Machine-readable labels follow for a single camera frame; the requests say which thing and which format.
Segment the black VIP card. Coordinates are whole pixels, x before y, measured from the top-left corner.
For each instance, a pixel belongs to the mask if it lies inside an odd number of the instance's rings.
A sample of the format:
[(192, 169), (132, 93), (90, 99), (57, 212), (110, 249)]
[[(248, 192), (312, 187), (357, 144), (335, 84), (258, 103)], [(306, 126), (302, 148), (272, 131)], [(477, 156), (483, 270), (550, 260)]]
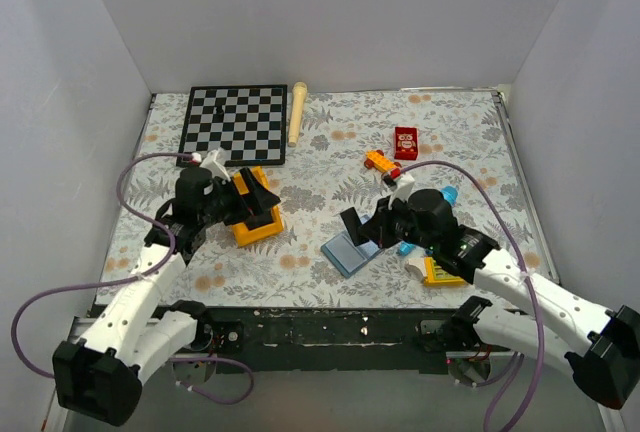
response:
[(351, 242), (355, 246), (360, 246), (368, 241), (368, 239), (359, 231), (362, 226), (362, 222), (354, 207), (342, 211), (340, 213), (340, 218)]

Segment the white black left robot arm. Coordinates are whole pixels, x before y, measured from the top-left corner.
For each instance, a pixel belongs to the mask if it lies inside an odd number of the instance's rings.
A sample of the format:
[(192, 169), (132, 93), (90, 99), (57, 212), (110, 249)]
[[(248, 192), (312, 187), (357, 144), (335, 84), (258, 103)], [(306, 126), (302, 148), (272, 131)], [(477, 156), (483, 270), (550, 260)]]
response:
[(174, 197), (153, 218), (131, 283), (119, 288), (77, 341), (56, 348), (59, 405), (121, 426), (135, 411), (144, 384), (176, 352), (208, 349), (213, 329), (200, 302), (179, 300), (156, 325), (148, 322), (211, 226), (263, 225), (279, 202), (258, 167), (234, 177), (202, 166), (183, 169)]

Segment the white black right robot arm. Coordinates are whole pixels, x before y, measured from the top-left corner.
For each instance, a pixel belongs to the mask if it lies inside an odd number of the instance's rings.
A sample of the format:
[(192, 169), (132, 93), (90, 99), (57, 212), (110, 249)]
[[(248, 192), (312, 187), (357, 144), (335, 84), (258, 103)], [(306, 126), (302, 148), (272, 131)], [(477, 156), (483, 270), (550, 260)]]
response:
[(568, 373), (589, 398), (614, 410), (623, 407), (638, 385), (638, 312), (627, 306), (612, 311), (538, 274), (523, 274), (495, 240), (459, 224), (439, 191), (419, 190), (406, 202), (383, 198), (367, 222), (353, 217), (344, 223), (358, 245), (371, 241), (386, 249), (404, 241), (429, 248), (447, 273), (522, 310), (517, 316), (472, 297), (452, 325), (460, 347), (471, 350), (485, 342), (535, 355), (535, 342), (542, 339), (545, 362)]

